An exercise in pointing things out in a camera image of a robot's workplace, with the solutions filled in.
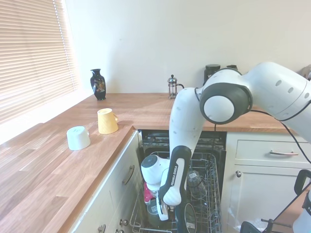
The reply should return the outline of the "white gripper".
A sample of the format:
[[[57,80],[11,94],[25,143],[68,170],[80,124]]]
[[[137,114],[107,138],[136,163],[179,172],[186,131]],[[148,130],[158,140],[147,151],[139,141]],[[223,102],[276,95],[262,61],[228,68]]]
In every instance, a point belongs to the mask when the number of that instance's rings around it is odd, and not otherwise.
[[[156,206],[159,219],[161,221],[168,220],[169,219],[168,206],[160,199],[159,194],[157,194],[156,196]]]

